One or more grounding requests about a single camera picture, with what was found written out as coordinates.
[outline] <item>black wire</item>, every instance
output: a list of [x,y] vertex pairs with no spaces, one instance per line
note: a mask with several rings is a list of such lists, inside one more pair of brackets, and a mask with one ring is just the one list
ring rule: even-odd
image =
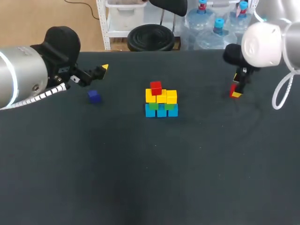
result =
[[67,1],[67,0],[64,0],[65,2],[67,3],[71,3],[71,4],[84,4],[84,5],[87,5],[88,7],[90,7],[90,10],[92,12],[92,16],[96,19],[96,20],[99,20],[99,18],[95,17],[94,16],[94,13],[93,13],[93,9],[92,7],[88,4],[88,3],[85,3],[85,2],[71,2],[71,1]]

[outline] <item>yellow block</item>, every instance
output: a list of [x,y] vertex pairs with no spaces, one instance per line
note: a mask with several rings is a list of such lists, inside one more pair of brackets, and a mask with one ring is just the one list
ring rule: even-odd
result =
[[102,65],[102,67],[107,70],[108,69],[108,64]]
[[232,97],[235,97],[235,98],[239,98],[239,97],[241,97],[241,95],[242,95],[242,94],[237,93],[237,92],[235,92],[235,91],[232,93]]
[[151,89],[146,89],[146,103],[156,103],[156,96],[151,94]]
[[167,90],[167,104],[177,104],[176,90]]
[[161,95],[156,95],[156,103],[167,103],[167,90],[162,89]]

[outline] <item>chair backrest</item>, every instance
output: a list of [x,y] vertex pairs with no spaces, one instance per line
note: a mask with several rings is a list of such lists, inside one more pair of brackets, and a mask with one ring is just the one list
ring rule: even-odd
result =
[[188,10],[188,0],[149,0],[156,7],[162,8],[179,16],[185,16]]

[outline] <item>black chair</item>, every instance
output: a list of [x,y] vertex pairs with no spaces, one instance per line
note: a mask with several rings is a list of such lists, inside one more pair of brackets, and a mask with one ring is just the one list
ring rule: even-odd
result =
[[[150,3],[161,8],[160,25],[146,24],[133,29],[127,37],[127,46],[132,52],[171,51],[174,47],[176,15],[187,14],[187,0],[150,0]],[[165,10],[174,13],[172,31],[162,26]]]

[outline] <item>cyan block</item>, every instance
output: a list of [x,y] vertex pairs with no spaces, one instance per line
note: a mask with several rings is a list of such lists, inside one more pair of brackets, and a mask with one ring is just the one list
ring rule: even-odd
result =
[[174,109],[168,110],[168,117],[178,117],[178,104],[175,104]]
[[155,117],[155,110],[151,110],[149,104],[145,105],[146,117]]
[[96,90],[89,90],[88,95],[91,103],[95,104],[101,102],[101,96]]
[[167,117],[167,110],[165,110],[164,104],[158,105],[157,117]]

